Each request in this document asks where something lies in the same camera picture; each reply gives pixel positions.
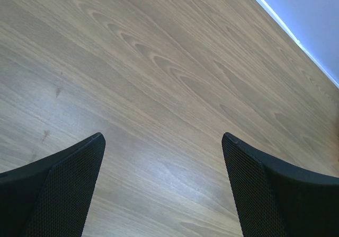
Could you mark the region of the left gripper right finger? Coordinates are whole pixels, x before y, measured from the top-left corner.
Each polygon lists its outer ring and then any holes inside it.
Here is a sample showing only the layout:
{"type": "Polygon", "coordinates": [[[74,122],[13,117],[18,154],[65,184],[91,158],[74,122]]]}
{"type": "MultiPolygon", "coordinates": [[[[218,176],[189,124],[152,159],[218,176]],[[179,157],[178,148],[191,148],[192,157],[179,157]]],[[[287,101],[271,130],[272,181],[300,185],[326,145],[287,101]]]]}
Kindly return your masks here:
{"type": "Polygon", "coordinates": [[[338,178],[222,138],[243,236],[338,236],[338,178]]]}

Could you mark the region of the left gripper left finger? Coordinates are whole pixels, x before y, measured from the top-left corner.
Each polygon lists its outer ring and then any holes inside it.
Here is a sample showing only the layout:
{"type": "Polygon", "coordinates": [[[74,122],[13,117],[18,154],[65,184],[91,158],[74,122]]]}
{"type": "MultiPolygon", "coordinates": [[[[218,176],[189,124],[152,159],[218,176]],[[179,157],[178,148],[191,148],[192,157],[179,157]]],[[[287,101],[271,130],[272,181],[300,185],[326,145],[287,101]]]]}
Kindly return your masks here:
{"type": "Polygon", "coordinates": [[[104,150],[96,133],[1,173],[1,236],[81,236],[104,150]]]}

